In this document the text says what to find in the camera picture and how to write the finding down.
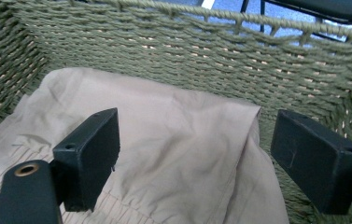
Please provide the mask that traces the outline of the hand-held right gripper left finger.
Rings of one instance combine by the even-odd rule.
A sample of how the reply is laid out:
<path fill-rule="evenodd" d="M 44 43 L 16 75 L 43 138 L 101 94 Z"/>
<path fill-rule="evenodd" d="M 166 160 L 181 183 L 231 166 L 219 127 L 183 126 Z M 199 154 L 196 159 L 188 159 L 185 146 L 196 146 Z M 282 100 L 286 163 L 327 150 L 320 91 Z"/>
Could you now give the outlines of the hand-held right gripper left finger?
<path fill-rule="evenodd" d="M 118 110 L 92 114 L 52 152 L 58 202 L 68 212 L 92 211 L 120 154 Z"/>

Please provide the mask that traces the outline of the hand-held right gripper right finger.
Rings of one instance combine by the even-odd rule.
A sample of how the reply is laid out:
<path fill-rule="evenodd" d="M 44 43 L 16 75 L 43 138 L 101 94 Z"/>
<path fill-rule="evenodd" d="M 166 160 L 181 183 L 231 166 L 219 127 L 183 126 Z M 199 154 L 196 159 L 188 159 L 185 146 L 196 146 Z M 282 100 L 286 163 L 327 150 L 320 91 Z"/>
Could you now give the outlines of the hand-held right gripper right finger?
<path fill-rule="evenodd" d="M 319 212 L 347 213 L 352 204 L 352 141 L 305 115 L 280 110 L 271 154 Z"/>

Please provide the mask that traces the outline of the khaki pants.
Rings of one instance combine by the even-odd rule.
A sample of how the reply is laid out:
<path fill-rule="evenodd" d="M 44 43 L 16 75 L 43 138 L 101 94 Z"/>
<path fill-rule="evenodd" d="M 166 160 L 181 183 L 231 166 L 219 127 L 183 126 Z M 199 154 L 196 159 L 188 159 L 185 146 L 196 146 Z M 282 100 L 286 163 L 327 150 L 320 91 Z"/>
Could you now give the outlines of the khaki pants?
<path fill-rule="evenodd" d="M 108 108 L 119 113 L 115 170 L 94 210 L 64 213 L 65 224 L 289 224 L 257 105 L 90 68 L 47 74 L 0 124 L 0 185 Z"/>

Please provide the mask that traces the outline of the green woven basket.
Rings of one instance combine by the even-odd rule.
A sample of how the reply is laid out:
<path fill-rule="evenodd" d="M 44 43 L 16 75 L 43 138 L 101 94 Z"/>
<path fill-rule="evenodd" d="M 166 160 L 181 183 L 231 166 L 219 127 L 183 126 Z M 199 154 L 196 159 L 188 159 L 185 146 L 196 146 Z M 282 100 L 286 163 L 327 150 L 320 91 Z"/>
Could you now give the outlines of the green woven basket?
<path fill-rule="evenodd" d="M 148 0 L 0 0 L 0 122 L 47 72 L 86 66 L 281 108 L 352 140 L 352 29 Z"/>

